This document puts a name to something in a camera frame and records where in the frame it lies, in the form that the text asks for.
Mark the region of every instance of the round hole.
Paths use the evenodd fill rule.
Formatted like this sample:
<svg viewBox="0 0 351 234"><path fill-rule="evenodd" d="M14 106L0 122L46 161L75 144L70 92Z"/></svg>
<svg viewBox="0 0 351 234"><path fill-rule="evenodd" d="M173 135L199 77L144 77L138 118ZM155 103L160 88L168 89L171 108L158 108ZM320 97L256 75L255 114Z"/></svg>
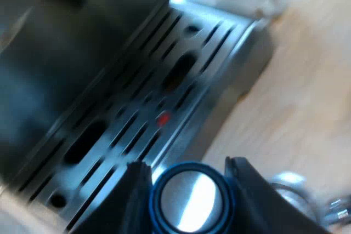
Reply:
<svg viewBox="0 0 351 234"><path fill-rule="evenodd" d="M201 26L199 24L191 24L187 26L184 30L186 36L196 35L201 30Z"/></svg>
<svg viewBox="0 0 351 234"><path fill-rule="evenodd" d="M66 206L66 198L61 194L53 194L50 198L51 205L56 208L63 208Z"/></svg>

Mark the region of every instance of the stainless steel surface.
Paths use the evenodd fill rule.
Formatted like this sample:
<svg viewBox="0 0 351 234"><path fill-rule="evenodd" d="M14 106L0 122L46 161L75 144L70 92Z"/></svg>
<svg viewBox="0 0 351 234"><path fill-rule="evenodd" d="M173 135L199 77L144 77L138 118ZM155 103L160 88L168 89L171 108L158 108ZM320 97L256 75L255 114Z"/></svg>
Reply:
<svg viewBox="0 0 351 234"><path fill-rule="evenodd" d="M162 190L161 211L179 231L206 232L216 224L222 210L223 198L217 184L202 172L176 174Z"/></svg>
<svg viewBox="0 0 351 234"><path fill-rule="evenodd" d="M351 222L351 196L335 198L328 202L325 209L324 221L326 225L346 225Z"/></svg>
<svg viewBox="0 0 351 234"><path fill-rule="evenodd" d="M42 0L1 54L4 184L68 231L127 162L201 158L271 57L257 21L160 2Z"/></svg>
<svg viewBox="0 0 351 234"><path fill-rule="evenodd" d="M142 159L157 170L199 103L216 103L208 89L221 79L223 65L241 58L229 55L246 40L242 37L253 21L216 13L165 5L10 187L30 203L56 211L71 230L109 193L127 162ZM194 23L199 31L189 30ZM179 68L184 55L188 61L195 58L194 64L182 62ZM166 82L172 68L177 77ZM164 112L170 119L160 127ZM55 206L57 196L65 200L64 207Z"/></svg>
<svg viewBox="0 0 351 234"><path fill-rule="evenodd" d="M0 175L5 182L45 145L69 114L63 112L166 2L41 0L32 8L0 54Z"/></svg>
<svg viewBox="0 0 351 234"><path fill-rule="evenodd" d="M282 172L271 181L276 191L305 216L322 225L321 210L304 187L304 177Z"/></svg>

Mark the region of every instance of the slot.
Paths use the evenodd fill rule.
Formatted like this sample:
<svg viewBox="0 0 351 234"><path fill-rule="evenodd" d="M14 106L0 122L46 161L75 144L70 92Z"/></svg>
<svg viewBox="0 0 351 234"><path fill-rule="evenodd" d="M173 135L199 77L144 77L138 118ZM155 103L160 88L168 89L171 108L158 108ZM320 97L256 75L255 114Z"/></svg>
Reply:
<svg viewBox="0 0 351 234"><path fill-rule="evenodd" d="M98 170L99 166L103 163L103 160L100 159L98 160L93 167L89 170L89 172L87 173L87 175L83 178L81 185L85 185L86 182L88 182L88 180L92 177L92 175L95 173L96 170Z"/></svg>
<svg viewBox="0 0 351 234"><path fill-rule="evenodd" d="M206 63L203 65L203 67L201 68L200 72L203 73L207 67L210 65L210 63L212 62L212 60L214 59L214 57L216 56L216 54L218 53L219 49L221 48L221 46L223 45L223 43L225 42L225 40L229 37L229 35L231 34L231 32L233 31L233 29L231 28L230 30L228 30L226 32L226 34L224 35L224 37L222 38L222 40L218 43L217 47L215 48L215 50L212 52L211 56L208 58L208 60L206 61Z"/></svg>
<svg viewBox="0 0 351 234"><path fill-rule="evenodd" d="M166 98L162 98L162 100L157 104L156 110L159 111L160 109L162 109L165 103L166 103Z"/></svg>
<svg viewBox="0 0 351 234"><path fill-rule="evenodd" d="M150 149L153 147L153 145L156 143L156 141L160 138L161 136L161 131L158 130L154 136L151 138L151 140L148 142L148 145L143 149L141 154L138 157L139 161L142 161L145 156L149 153Z"/></svg>
<svg viewBox="0 0 351 234"><path fill-rule="evenodd" d="M170 93L178 88L183 82L192 66L195 64L197 56L194 52L187 52L181 56L177 63L173 66L165 80L162 82L162 90Z"/></svg>
<svg viewBox="0 0 351 234"><path fill-rule="evenodd" d="M143 42L143 44L140 46L139 50L143 50L145 46L148 44L148 42L152 39L152 37L156 34L157 30L162 26L163 23L168 19L168 17L171 15L171 11L168 11L166 15L163 16L163 18L160 20L160 22L156 25L154 30L148 35L146 40Z"/></svg>
<svg viewBox="0 0 351 234"><path fill-rule="evenodd" d="M194 84L192 84L192 85L190 85L187 89L186 89L186 91L185 91L185 93L183 94L183 96L180 98L180 100L177 102L177 104L175 105L175 110L178 110L179 108L181 108L181 106L183 105L183 103L184 103L184 101L185 101L185 99L189 96L189 94L191 93L191 91L193 90L195 88L195 85Z"/></svg>
<svg viewBox="0 0 351 234"><path fill-rule="evenodd" d="M161 61L165 60L165 58L169 55L169 53L177 45L177 43L178 43L178 40L175 40L171 45L169 45L168 49L166 49L165 53L161 56Z"/></svg>
<svg viewBox="0 0 351 234"><path fill-rule="evenodd" d="M118 141L124 136L124 134L127 132L127 130L131 127L131 125L134 123L134 121L137 119L139 112L135 112L133 116L128 120L128 122L123 126L123 128L120 130L120 132L117 134L117 136L114 138L112 141L110 148L115 147L115 145L118 143Z"/></svg>
<svg viewBox="0 0 351 234"><path fill-rule="evenodd" d="M101 182L98 184L97 188L93 191L93 193L88 197L88 199L84 202L84 204L81 206L81 208L78 210L77 214L72 218L72 220L69 222L69 224L66 227L67 231L70 231L75 223L79 220L79 218L83 215L83 213L87 210L89 205L93 202L94 198L98 195L100 190L103 188L103 186L106 184L106 182L111 178L112 174L115 172L115 168L112 167L111 170L104 176L104 178L101 180Z"/></svg>
<svg viewBox="0 0 351 234"><path fill-rule="evenodd" d="M139 85L139 87L135 90L135 92L132 94L131 96L131 100L133 100L135 97L138 96L138 94L140 93L140 91L145 87L145 85L148 83L148 81L151 79L151 77L154 75L155 71L152 70L147 76L146 78L141 82L141 84Z"/></svg>
<svg viewBox="0 0 351 234"><path fill-rule="evenodd" d="M202 46L204 47L212 38L213 34L218 30L219 26L222 24L222 22L218 23L213 29L212 31L208 34L207 38L204 40Z"/></svg>
<svg viewBox="0 0 351 234"><path fill-rule="evenodd" d="M162 44L162 42L167 38L167 36L170 34L170 32L172 31L172 29L176 26L176 24L178 23L178 21L180 20L180 18L182 17L182 15L180 14L179 16L177 16L177 18L173 21L173 23L169 26L169 28L167 29L167 31L162 35L162 37L159 39L159 41L156 43L156 45L154 46L154 48L151 50L149 56L153 55L153 53L155 51L157 51L157 49L159 48L159 46Z"/></svg>
<svg viewBox="0 0 351 234"><path fill-rule="evenodd" d="M50 182L50 180L53 178L53 175L48 176L44 182L38 187L38 189L34 192L34 194L29 198L29 202L32 202L40 192L44 189L44 187Z"/></svg>
<svg viewBox="0 0 351 234"><path fill-rule="evenodd" d="M130 76L130 78L128 79L128 81L123 85L122 90L125 90L130 84L131 82L135 79L135 77L139 74L139 72L141 71L141 68L143 67L143 64L139 66L139 68L134 71L134 73Z"/></svg>
<svg viewBox="0 0 351 234"><path fill-rule="evenodd" d="M76 129L79 125L81 125L81 123L85 120L85 118L87 118L87 116L90 115L90 113L94 110L94 108L97 104L98 104L98 102L94 102L84 111L81 118L79 118L77 120L77 122L75 123L75 125L73 125L73 129Z"/></svg>
<svg viewBox="0 0 351 234"><path fill-rule="evenodd" d="M64 144L65 139L59 141L59 143L52 149L49 155L39 164L39 166L33 171L30 177L24 182L24 184L19 188L19 192L23 191L28 184L36 177L36 175L42 170L42 168L49 162L49 160L56 154L56 152L61 148Z"/></svg>
<svg viewBox="0 0 351 234"><path fill-rule="evenodd" d="M143 105L147 104L149 101L151 101L151 99L152 99L152 93L149 93L149 94L145 97L145 99L144 99L144 101L143 101Z"/></svg>
<svg viewBox="0 0 351 234"><path fill-rule="evenodd" d="M120 118L122 114L126 111L126 107L122 106L116 114L116 119Z"/></svg>
<svg viewBox="0 0 351 234"><path fill-rule="evenodd" d="M132 141L128 144L128 146L124 149L124 151L122 152L122 155L126 155L128 154L131 149L134 147L134 145L138 142L138 140L140 139L140 137L144 134L144 132L146 131L146 129L148 128L148 123L144 123L143 126L139 129L139 131L137 132L137 134L133 137Z"/></svg>
<svg viewBox="0 0 351 234"><path fill-rule="evenodd" d="M67 164L78 164L107 129L103 120L90 124L65 154Z"/></svg>

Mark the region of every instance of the espresso machine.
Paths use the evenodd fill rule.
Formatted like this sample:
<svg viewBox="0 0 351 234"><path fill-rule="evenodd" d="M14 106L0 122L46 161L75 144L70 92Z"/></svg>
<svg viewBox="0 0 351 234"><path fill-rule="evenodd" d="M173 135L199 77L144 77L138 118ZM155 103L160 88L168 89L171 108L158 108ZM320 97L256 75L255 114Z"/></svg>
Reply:
<svg viewBox="0 0 351 234"><path fill-rule="evenodd" d="M0 3L1 193L71 233L278 233L293 224L267 219L275 206L299 233L324 231L245 159L224 176L185 162L269 62L266 21L188 0ZM175 189L199 178L211 216L176 228L189 193Z"/></svg>

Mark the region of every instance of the oval hole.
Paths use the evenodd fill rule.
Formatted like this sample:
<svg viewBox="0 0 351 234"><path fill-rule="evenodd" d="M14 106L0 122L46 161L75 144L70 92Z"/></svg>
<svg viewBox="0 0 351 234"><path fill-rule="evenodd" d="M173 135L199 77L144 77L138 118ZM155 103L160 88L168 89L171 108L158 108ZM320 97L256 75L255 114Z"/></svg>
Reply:
<svg viewBox="0 0 351 234"><path fill-rule="evenodd" d="M201 30L201 26L198 23L191 24L184 29L184 34L187 37L192 37L196 35Z"/></svg>
<svg viewBox="0 0 351 234"><path fill-rule="evenodd" d="M90 124L65 154L64 161L67 164L78 164L99 140L106 128L105 121Z"/></svg>
<svg viewBox="0 0 351 234"><path fill-rule="evenodd" d="M56 193L51 196L50 203L56 208L63 208L64 206L66 206L67 202L66 198L63 195Z"/></svg>
<svg viewBox="0 0 351 234"><path fill-rule="evenodd" d="M183 82L192 66L196 63L197 56L194 52L187 52L181 56L162 82L162 90L170 93Z"/></svg>

